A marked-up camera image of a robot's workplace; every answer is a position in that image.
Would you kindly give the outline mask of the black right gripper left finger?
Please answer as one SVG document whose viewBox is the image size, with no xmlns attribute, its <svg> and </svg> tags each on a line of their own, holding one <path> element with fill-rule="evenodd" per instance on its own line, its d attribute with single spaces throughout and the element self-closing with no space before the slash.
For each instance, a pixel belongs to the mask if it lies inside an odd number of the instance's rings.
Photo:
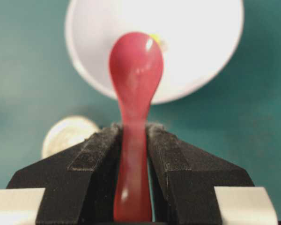
<svg viewBox="0 0 281 225">
<path fill-rule="evenodd" d="M 14 173 L 0 189 L 0 225 L 95 225 L 113 223 L 121 128 Z"/>
</svg>

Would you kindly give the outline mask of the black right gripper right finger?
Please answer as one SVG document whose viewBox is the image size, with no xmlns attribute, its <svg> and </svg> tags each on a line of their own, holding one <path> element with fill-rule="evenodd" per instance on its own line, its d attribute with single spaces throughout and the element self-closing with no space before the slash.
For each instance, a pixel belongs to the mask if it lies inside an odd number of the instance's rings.
<svg viewBox="0 0 281 225">
<path fill-rule="evenodd" d="M 263 187 L 244 168 L 146 126 L 155 220 L 168 225 L 275 225 Z"/>
</svg>

